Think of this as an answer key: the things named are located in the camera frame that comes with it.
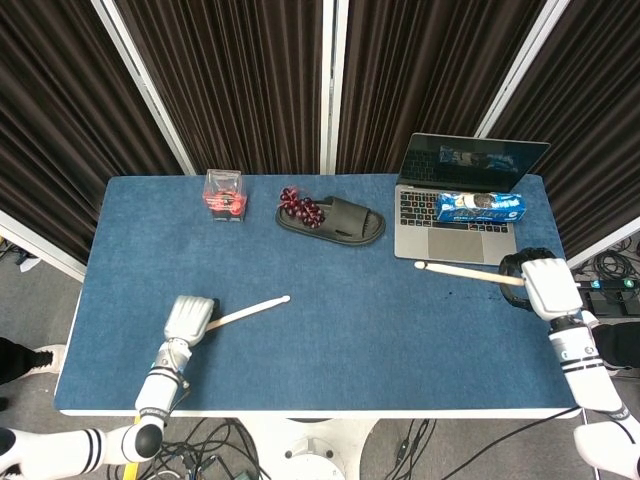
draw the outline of clear plastic container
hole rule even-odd
[[[202,198],[214,220],[244,220],[247,195],[239,170],[207,170]]]

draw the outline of white table leg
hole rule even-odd
[[[260,466],[273,480],[360,480],[360,458],[378,419],[305,423],[239,417],[256,444]]]

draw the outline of white frame pole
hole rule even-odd
[[[322,87],[320,174],[336,173],[349,0],[324,0],[322,11]]]
[[[571,257],[567,260],[567,265],[569,268],[574,268],[580,265],[581,263],[589,260],[594,255],[606,250],[612,245],[615,245],[618,242],[621,242],[627,237],[630,237],[634,233],[640,231],[640,217],[637,217],[635,220],[631,220],[626,225],[620,227],[615,232],[607,235],[599,242],[594,243],[589,248],[584,249],[579,254]]]
[[[118,7],[113,0],[91,0],[93,8],[98,13],[100,21],[107,29],[113,44],[118,49],[120,57],[129,70],[144,102],[147,104],[153,119],[156,121],[162,136],[176,157],[185,175],[196,175],[196,169],[191,162],[187,150],[180,139],[180,135],[173,125],[173,121],[160,98],[147,67],[129,34]]]
[[[84,276],[87,273],[86,265],[80,263],[30,228],[25,227],[2,210],[0,210],[0,235],[70,277],[79,282],[84,282]]]
[[[474,136],[486,138],[571,0],[547,0]]]

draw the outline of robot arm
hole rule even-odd
[[[188,391],[182,372],[190,347],[204,336],[214,300],[179,296],[165,325],[160,346],[135,403],[136,425],[104,433],[96,429],[40,435],[0,428],[0,474],[29,480],[53,480],[92,472],[101,465],[124,465],[152,459],[162,445],[163,430],[179,387]]]
[[[549,339],[576,403],[609,417],[608,422],[576,428],[578,453],[593,467],[640,480],[640,423],[604,367],[588,326],[596,319],[581,311],[569,267],[562,259],[538,258],[524,261],[521,268],[531,309],[550,323]]]

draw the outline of oreo cookie box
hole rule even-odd
[[[517,222],[526,211],[514,193],[441,193],[436,203],[440,222]]]

